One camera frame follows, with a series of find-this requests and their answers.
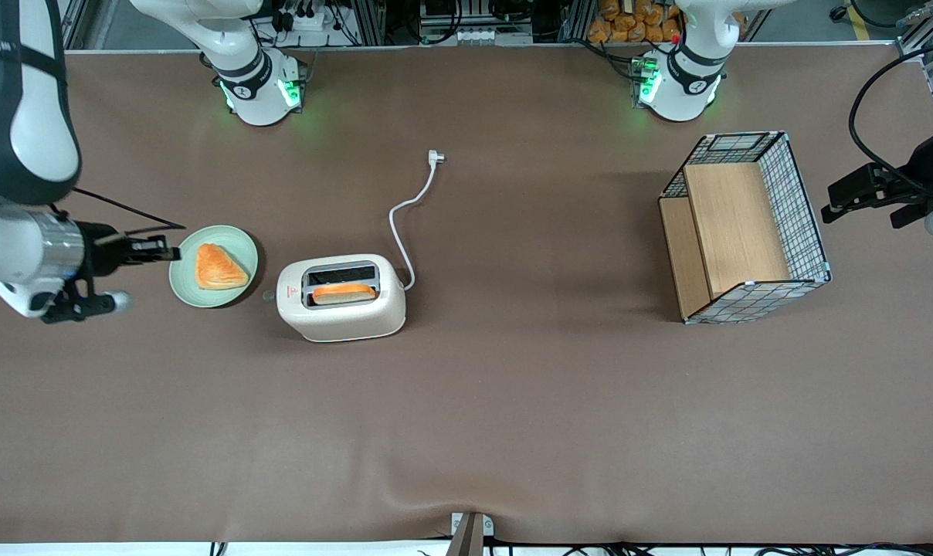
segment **black cable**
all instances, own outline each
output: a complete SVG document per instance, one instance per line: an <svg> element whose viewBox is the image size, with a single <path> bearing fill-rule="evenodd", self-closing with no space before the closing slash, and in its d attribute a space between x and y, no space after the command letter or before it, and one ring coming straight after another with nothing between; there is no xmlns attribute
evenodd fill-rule
<svg viewBox="0 0 933 556"><path fill-rule="evenodd" d="M601 42L600 49L602 50L602 52L604 52L604 59L607 60L608 64L611 64L611 70L614 70L615 73L617 73L618 75L621 75L621 77L624 77L625 79L628 79L630 81L635 80L635 77L632 77L632 74L627 73L625 70L622 70L621 67L619 67L618 64L615 63L614 61L615 56L611 56L611 54L607 53L607 49L604 49L603 42Z"/></svg>
<svg viewBox="0 0 933 556"><path fill-rule="evenodd" d="M273 41L273 39L271 38L271 36L269 36L269 35L266 34L266 33L264 34L264 39L261 39L261 35L260 35L260 33L257 31L257 25L254 24L253 18L251 18L249 21L250 21L250 28L251 28L251 29L254 29L254 39L257 39L257 42L258 42L258 43L261 43L261 45L265 45L265 43L266 43L267 45L273 45L273 44L275 43L275 41Z"/></svg>
<svg viewBox="0 0 933 556"><path fill-rule="evenodd" d="M360 41L357 41L356 36L353 35L353 32L351 32L350 28L347 26L346 20L343 18L343 11L340 10L337 0L327 0L326 7L328 7L329 12L332 13L333 19L339 22L340 31L343 32L343 36L346 36L347 41L353 46L360 46Z"/></svg>
<svg viewBox="0 0 933 556"><path fill-rule="evenodd" d="M623 63L630 63L630 61L632 61L632 59L629 57L615 56L615 54L606 53L603 49L603 46L598 49L598 47L594 46L593 43L584 41L584 39L577 39L575 36L570 39L563 39L562 42L575 42L577 45L583 45L583 47L585 47L587 50L590 50L591 53L595 53L597 56L603 57L603 59L610 57L610 59L614 59L615 61L623 61Z"/></svg>
<svg viewBox="0 0 933 556"><path fill-rule="evenodd" d="M889 162L886 162L883 158L880 158L880 156L875 154L875 152L873 152L871 148L865 145L865 142L861 140L861 137L858 137L858 130L855 127L855 119L856 117L858 117L858 108L859 106L861 106L862 99L865 98L865 93L868 92L868 89L870 89L872 85L875 84L875 82L879 80L880 77L882 77L886 73L889 73L889 70L891 70L891 68L898 66L898 64L904 63L904 61L907 61L909 59L914 59L916 56L923 56L923 54L925 53L932 53L932 52L933 52L933 45L925 46L925 47L922 47L922 49L915 50L912 53L904 54L903 56L900 56L897 59L894 59L890 63L887 63L886 66L882 66L882 69L879 69L878 71L876 71L876 73L872 75L872 77L870 77L868 81L865 81L865 84L861 87L861 90L858 91L858 96L855 97L854 104L851 105L851 113L848 115L848 118L847 118L847 127L848 127L848 131L850 131L851 133L851 141L854 141L854 144L856 145L856 147L861 149L861 151L864 152L865 155L868 156L868 158L871 158L872 161L877 162L878 165L882 166L882 168L886 169L887 171L889 171L889 173L893 174L893 176L896 176L898 179L901 179L905 183L908 183L910 186L914 187L914 189L918 190L920 193L926 193L926 194L929 194L929 190L927 190L926 187L923 187L921 184L917 183L915 180L908 178L907 175L898 171L898 169L896 169L893 165L891 165Z"/></svg>
<svg viewBox="0 0 933 556"><path fill-rule="evenodd" d="M577 45L583 45L584 47L586 47L587 50L590 50L591 53L595 53L597 54L597 56L602 57L602 59L607 60L607 63L610 64L612 70L614 70L615 73L618 73L618 75L621 75L621 77L624 77L625 79L630 79L632 81L635 80L636 77L634 77L633 75L630 75L629 73L626 73L625 70L622 70L621 67L618 66L618 63L631 63L632 59L630 59L629 57L615 56L615 54L608 53L603 43L601 43L600 49L598 49L598 47L594 46L590 42L584 41L584 39L576 39L576 38L563 39L562 42L575 42L577 43Z"/></svg>
<svg viewBox="0 0 933 556"><path fill-rule="evenodd" d="M660 49L660 47L658 47L658 45L655 42L651 42L649 39L646 39L646 42L648 42L651 45L651 47L653 47L653 49L656 49L658 50L658 52L665 54L665 56L669 56L669 54L673 53L674 50L676 49L676 47L674 46L672 47L672 50L669 50L669 52L665 52L665 50Z"/></svg>
<svg viewBox="0 0 933 556"><path fill-rule="evenodd" d="M145 217L146 219L152 219L152 221L160 222L161 224L164 225L164 226L156 226L157 229L187 229L183 225L175 224L174 222L168 221L167 219L158 218L156 217L156 215L148 214L148 212L143 212L139 210L139 208L128 207L128 205L120 203L119 201L114 201L113 199L110 199L109 197L103 197L99 193L92 193L91 191L86 191L85 189L80 189L78 187L75 187L73 189L77 193L81 193L85 195L86 197L92 197L93 199L98 199L100 201L103 201L103 203L107 203L107 204L113 205L114 207L124 209L124 211L133 212L135 215L141 215L141 217ZM124 232L124 234L130 235L131 232Z"/></svg>
<svg viewBox="0 0 933 556"><path fill-rule="evenodd" d="M875 21L868 17L868 15L865 15L865 13L861 11L861 8L858 7L858 0L851 0L851 7L854 8L855 12L858 12L858 17L861 18L861 21L866 22L868 25L872 25L872 27L878 27L880 29L896 29L897 27L894 22Z"/></svg>
<svg viewBox="0 0 933 556"><path fill-rule="evenodd" d="M460 4L460 0L450 1L453 4L452 10L450 11L450 27L446 29L446 32L444 32L441 38L432 41L431 39L423 38L423 36L418 34L418 32L412 28L411 22L416 19L421 21L421 15L416 12L415 14L412 14L411 17L409 17L408 6L414 5L417 3L417 0L406 0L404 4L402 4L402 7L404 9L403 18L405 30L408 32L408 35L410 35L411 38L413 38L415 42L419 43L420 45L438 45L439 42L444 42L447 39L451 39L453 35L456 35L456 31L460 30L460 24L463 24L463 6Z"/></svg>

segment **plate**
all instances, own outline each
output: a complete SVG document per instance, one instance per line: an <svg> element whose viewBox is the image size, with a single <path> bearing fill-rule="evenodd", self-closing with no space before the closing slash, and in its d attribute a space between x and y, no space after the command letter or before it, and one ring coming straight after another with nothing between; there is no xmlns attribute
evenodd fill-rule
<svg viewBox="0 0 933 556"><path fill-rule="evenodd" d="M203 243L215 243L222 247L247 273L247 285L232 290L204 290L195 282L195 254ZM185 237L178 249L182 251L182 260L172 261L168 268L168 281L171 289L192 307L219 307L226 305L245 292L257 275L257 246L247 232L232 225L211 225Z"/></svg>

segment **brown table surface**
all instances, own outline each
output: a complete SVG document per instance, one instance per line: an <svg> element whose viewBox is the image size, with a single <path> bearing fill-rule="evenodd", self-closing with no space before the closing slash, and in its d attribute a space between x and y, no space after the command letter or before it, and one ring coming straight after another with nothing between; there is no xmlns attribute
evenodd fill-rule
<svg viewBox="0 0 933 556"><path fill-rule="evenodd" d="M741 47L717 103L669 124L583 49L325 53L304 115L269 129L194 56L69 57L80 186L241 226L266 263L227 309L183 305L166 264L100 282L135 296L121 316L47 327L0 301L0 541L372 541L482 510L506 541L933 542L933 237L849 215L823 227L833 284L687 327L656 205L701 134L774 129L826 204L865 162L851 100L893 56ZM921 68L860 116L904 162L933 134ZM448 162L400 217L407 325L308 344L262 292L305 258L398 263L386 212L429 148Z"/></svg>

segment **wooden board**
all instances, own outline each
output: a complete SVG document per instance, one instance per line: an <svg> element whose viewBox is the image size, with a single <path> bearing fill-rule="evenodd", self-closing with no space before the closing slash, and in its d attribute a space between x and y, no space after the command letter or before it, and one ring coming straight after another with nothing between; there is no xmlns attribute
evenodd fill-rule
<svg viewBox="0 0 933 556"><path fill-rule="evenodd" d="M692 164L684 172L711 298L741 282L789 280L758 164Z"/></svg>
<svg viewBox="0 0 933 556"><path fill-rule="evenodd" d="M676 299L683 320L711 302L707 291L707 274L700 257L697 227L693 223L693 210L686 197L668 197L658 200L665 229L665 242L669 247L672 279L676 283Z"/></svg>

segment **green indicator light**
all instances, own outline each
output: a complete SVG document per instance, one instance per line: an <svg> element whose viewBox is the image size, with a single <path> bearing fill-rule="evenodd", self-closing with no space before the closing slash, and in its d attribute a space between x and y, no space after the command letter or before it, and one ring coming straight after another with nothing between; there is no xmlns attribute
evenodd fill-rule
<svg viewBox="0 0 933 556"><path fill-rule="evenodd" d="M233 110L233 99L229 98L229 91L226 89L226 85L220 81L219 88L222 89L222 94L226 97L226 106L229 106L230 110Z"/></svg>
<svg viewBox="0 0 933 556"><path fill-rule="evenodd" d="M290 82L290 81L284 82L279 79L278 88L280 89L280 91L282 91L284 102L286 102L287 105L289 105L290 107L298 106L298 98L300 98L300 94L298 94L297 84L294 84L293 82Z"/></svg>
<svg viewBox="0 0 933 556"><path fill-rule="evenodd" d="M661 77L661 73L654 71L649 80L642 85L642 94L639 97L642 102L649 103L655 100L655 91L658 91L658 86L662 84Z"/></svg>

